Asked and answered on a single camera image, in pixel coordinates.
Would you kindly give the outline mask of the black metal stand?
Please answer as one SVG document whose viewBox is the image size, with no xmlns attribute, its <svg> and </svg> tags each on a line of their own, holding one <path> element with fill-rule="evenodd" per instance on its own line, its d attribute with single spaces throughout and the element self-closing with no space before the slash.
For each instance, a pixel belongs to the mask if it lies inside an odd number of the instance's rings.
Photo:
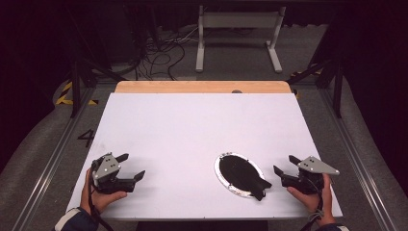
<svg viewBox="0 0 408 231">
<path fill-rule="evenodd" d="M 304 78 L 320 70 L 320 75 L 315 84 L 319 89 L 327 89 L 331 82 L 334 82 L 333 110 L 338 118 L 341 118 L 341 99 L 343 88 L 343 68 L 340 60 L 326 60 L 318 64 L 313 64 L 306 70 L 295 73 L 287 80 L 289 85 L 297 83 Z"/>
<path fill-rule="evenodd" d="M 65 26 L 65 38 L 69 45 L 68 51 L 71 55 L 71 83 L 73 90 L 73 109 L 71 116 L 75 117 L 79 114 L 80 110 L 83 108 L 84 103 L 81 98 L 81 83 L 84 83 L 86 88 L 94 88 L 97 84 L 95 75 L 92 73 L 93 69 L 98 70 L 103 75 L 111 78 L 117 82 L 124 81 L 124 78 L 119 74 L 116 74 L 103 67 L 101 64 L 90 60 L 85 55 L 84 50 L 81 47 L 80 36 L 81 31 L 70 12 L 69 8 L 65 9 L 67 13 L 67 24 Z"/>
</svg>

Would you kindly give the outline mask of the white metal stand frame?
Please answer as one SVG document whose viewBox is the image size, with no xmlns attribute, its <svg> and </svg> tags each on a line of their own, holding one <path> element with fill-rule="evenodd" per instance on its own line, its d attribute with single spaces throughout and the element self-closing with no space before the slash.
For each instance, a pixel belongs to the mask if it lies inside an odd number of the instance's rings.
<svg viewBox="0 0 408 231">
<path fill-rule="evenodd" d="M 198 46 L 196 55 L 195 71 L 202 72 L 204 70 L 205 56 L 205 28 L 262 28 L 271 29 L 273 31 L 270 40 L 266 41 L 266 47 L 269 53 L 269 58 L 272 62 L 276 73 L 283 71 L 282 65 L 278 59 L 275 46 L 285 17 L 286 8 L 281 7 L 279 10 L 272 12 L 206 12 L 203 6 L 199 7 L 198 12 Z"/>
</svg>

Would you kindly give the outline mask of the person's right hand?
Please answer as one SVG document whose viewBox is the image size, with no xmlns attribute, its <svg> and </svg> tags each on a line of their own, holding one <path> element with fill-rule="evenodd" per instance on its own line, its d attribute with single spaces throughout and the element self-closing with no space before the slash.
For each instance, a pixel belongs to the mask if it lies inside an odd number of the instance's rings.
<svg viewBox="0 0 408 231">
<path fill-rule="evenodd" d="M 322 211 L 324 215 L 321 219 L 317 220 L 317 225 L 322 227 L 326 224 L 335 223 L 336 220 L 332 214 L 332 192 L 331 192 L 331 179 L 328 174 L 323 173 L 324 187 L 321 195 L 318 194 L 304 194 L 298 191 L 296 188 L 287 187 L 287 191 L 297 200 L 299 200 L 306 208 L 306 210 L 312 214 L 322 202 Z"/>
</svg>

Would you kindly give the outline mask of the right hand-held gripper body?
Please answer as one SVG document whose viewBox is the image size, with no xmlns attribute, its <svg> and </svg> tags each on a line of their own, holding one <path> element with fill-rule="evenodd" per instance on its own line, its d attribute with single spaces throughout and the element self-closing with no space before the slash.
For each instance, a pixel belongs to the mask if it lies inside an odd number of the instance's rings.
<svg viewBox="0 0 408 231">
<path fill-rule="evenodd" d="M 323 173 L 331 175 L 339 175 L 340 172 L 317 159 L 310 156 L 296 165 L 299 173 L 297 176 L 285 174 L 281 178 L 283 187 L 293 187 L 304 194 L 314 194 L 321 191 L 324 187 Z"/>
</svg>

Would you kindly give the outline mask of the aluminium floor rail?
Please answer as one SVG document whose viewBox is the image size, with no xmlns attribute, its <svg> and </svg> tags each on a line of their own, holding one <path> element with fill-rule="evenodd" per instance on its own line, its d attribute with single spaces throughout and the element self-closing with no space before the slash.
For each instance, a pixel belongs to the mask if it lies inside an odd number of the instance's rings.
<svg viewBox="0 0 408 231">
<path fill-rule="evenodd" d="M 84 111 L 90 98 L 94 93 L 94 88 L 85 88 L 83 95 L 79 98 L 80 107 L 77 109 L 74 117 L 71 117 L 64 131 L 54 148 L 52 155 L 48 159 L 46 166 L 44 167 L 39 179 L 37 180 L 30 197 L 28 198 L 24 208 L 22 209 L 18 219 L 16 220 L 12 231 L 26 231 L 27 226 L 33 219 L 33 216 L 42 201 L 54 174 L 61 162 L 67 143 Z"/>
<path fill-rule="evenodd" d="M 369 202 L 369 205 L 371 206 L 371 209 L 376 217 L 376 220 L 381 230 L 399 231 L 394 221 L 392 220 L 389 212 L 386 209 L 384 201 L 380 196 L 378 188 L 371 174 L 363 164 L 359 156 L 358 150 L 354 143 L 352 142 L 351 136 L 349 135 L 343 120 L 337 117 L 337 114 L 332 108 L 333 100 L 330 96 L 330 93 L 328 92 L 328 90 L 319 90 L 319 95 L 322 102 L 325 105 L 326 110 L 332 117 L 338 132 L 340 133 L 342 141 L 345 145 L 347 158 L 354 169 L 357 179 L 362 187 L 365 197 Z"/>
</svg>

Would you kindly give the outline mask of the yellow black hazard tape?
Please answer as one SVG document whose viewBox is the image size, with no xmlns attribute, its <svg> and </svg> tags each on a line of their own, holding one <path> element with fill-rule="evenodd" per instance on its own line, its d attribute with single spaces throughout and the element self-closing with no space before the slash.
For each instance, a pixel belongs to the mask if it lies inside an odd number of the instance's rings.
<svg viewBox="0 0 408 231">
<path fill-rule="evenodd" d="M 61 91 L 60 95 L 58 96 L 56 100 L 56 105 L 73 105 L 74 100 L 73 99 L 68 99 L 68 93 L 72 90 L 72 82 L 68 81 L 65 86 L 63 87 L 63 90 Z"/>
</svg>

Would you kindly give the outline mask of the person's left hand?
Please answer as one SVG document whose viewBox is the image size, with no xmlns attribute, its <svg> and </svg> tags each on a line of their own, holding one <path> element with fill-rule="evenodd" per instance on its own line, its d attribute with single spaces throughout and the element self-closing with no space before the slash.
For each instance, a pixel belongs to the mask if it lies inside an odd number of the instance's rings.
<svg viewBox="0 0 408 231">
<path fill-rule="evenodd" d="M 89 181 L 89 174 L 90 170 L 88 169 L 85 176 L 85 183 L 82 189 L 80 201 L 80 207 L 88 214 L 91 214 L 90 205 L 93 205 L 99 213 L 103 213 L 110 204 L 127 196 L 127 192 L 103 194 L 95 191 L 91 185 L 91 182 Z"/>
</svg>

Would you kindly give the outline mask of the oval pearl-rimmed mirror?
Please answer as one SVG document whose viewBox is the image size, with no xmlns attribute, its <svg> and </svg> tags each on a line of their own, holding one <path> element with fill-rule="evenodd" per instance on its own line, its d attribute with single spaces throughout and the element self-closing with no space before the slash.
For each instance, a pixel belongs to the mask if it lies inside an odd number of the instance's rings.
<svg viewBox="0 0 408 231">
<path fill-rule="evenodd" d="M 220 154 L 214 169 L 219 182 L 231 193 L 242 197 L 261 201 L 272 186 L 254 162 L 235 152 Z"/>
</svg>

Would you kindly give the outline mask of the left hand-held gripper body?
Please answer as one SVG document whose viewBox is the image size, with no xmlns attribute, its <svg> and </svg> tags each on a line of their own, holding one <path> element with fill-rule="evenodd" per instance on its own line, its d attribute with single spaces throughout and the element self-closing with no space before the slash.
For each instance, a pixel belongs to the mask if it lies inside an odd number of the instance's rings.
<svg viewBox="0 0 408 231">
<path fill-rule="evenodd" d="M 92 184 L 99 193 L 131 193 L 134 190 L 136 182 L 133 179 L 119 179 L 117 177 L 121 165 L 115 158 L 112 153 L 107 153 L 92 162 Z"/>
</svg>

